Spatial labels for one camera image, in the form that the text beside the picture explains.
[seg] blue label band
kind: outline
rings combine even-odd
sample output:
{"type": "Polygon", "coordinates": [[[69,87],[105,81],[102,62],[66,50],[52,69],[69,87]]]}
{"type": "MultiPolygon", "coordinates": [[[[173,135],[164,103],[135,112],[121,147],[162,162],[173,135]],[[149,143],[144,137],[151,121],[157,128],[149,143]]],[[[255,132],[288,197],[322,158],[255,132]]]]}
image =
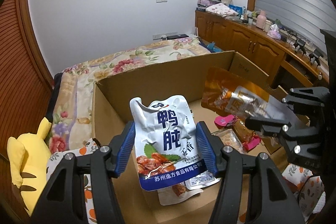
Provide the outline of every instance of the blue label band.
{"type": "Polygon", "coordinates": [[[207,170],[204,160],[167,173],[140,177],[140,185],[146,191],[158,190],[189,180],[207,170]]]}

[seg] pink bottle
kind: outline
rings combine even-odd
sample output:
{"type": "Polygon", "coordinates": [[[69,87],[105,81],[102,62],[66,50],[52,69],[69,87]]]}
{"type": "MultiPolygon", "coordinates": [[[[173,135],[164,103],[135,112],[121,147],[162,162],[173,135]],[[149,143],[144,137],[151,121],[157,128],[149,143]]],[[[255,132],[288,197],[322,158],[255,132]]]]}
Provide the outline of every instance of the pink bottle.
{"type": "Polygon", "coordinates": [[[261,10],[260,15],[257,17],[256,27],[258,27],[260,29],[263,29],[264,26],[265,26],[266,20],[267,20],[267,18],[266,18],[265,11],[261,10]]]}

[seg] wooden cabinet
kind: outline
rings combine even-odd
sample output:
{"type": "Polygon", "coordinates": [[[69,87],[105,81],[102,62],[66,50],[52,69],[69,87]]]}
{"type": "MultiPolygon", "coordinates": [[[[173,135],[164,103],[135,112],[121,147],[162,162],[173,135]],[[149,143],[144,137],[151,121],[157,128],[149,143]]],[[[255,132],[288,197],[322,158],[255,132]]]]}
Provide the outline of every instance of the wooden cabinet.
{"type": "Polygon", "coordinates": [[[256,36],[251,47],[251,61],[270,76],[273,80],[285,53],[267,40],[256,36]]]}
{"type": "Polygon", "coordinates": [[[283,70],[290,73],[303,86],[323,85],[317,81],[316,67],[304,61],[293,52],[284,42],[278,42],[267,36],[255,26],[239,24],[220,16],[196,11],[195,26],[201,38],[208,42],[214,41],[216,46],[224,51],[236,51],[256,64],[268,77],[268,85],[276,88],[280,85],[283,70]],[[297,70],[291,63],[302,66],[297,70]]]}
{"type": "Polygon", "coordinates": [[[227,50],[237,51],[246,58],[250,59],[254,39],[255,34],[252,32],[249,32],[239,26],[232,25],[230,42],[227,44],[227,50]]]}
{"type": "Polygon", "coordinates": [[[224,51],[228,51],[230,49],[229,43],[231,36],[230,23],[227,20],[216,18],[208,22],[208,42],[214,41],[216,43],[216,46],[224,51]]]}
{"type": "Polygon", "coordinates": [[[198,27],[198,36],[202,37],[206,41],[207,28],[208,28],[208,17],[209,15],[205,12],[197,12],[195,17],[195,26],[198,27]]]}

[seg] cabinet door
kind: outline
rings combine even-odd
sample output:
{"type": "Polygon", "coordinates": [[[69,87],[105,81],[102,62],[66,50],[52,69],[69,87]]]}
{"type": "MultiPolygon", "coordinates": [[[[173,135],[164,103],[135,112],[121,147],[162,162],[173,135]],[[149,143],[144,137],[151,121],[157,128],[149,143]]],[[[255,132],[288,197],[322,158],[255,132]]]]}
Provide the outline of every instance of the cabinet door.
{"type": "Polygon", "coordinates": [[[214,41],[216,46],[224,51],[230,49],[230,36],[231,36],[230,23],[225,19],[214,19],[211,28],[211,42],[214,41]]]}
{"type": "Polygon", "coordinates": [[[253,33],[232,25],[231,39],[227,44],[228,50],[234,50],[244,55],[246,58],[250,58],[254,39],[255,35],[253,33]]]}
{"type": "Polygon", "coordinates": [[[198,27],[198,36],[206,40],[208,15],[205,12],[196,12],[195,26],[198,27]]]}
{"type": "Polygon", "coordinates": [[[285,53],[261,37],[256,37],[255,43],[256,45],[251,49],[251,61],[266,72],[270,80],[273,80],[285,53]]]}

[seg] electrical outlet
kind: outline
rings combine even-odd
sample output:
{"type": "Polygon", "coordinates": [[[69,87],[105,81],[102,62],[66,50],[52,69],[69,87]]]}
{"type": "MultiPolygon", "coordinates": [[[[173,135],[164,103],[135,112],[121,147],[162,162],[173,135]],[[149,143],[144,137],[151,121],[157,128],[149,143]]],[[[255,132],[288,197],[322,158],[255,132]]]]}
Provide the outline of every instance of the electrical outlet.
{"type": "Polygon", "coordinates": [[[166,36],[170,37],[172,35],[177,35],[177,32],[164,33],[166,36]]]}
{"type": "Polygon", "coordinates": [[[154,34],[153,35],[153,40],[158,40],[158,39],[161,39],[163,34],[154,34]]]}

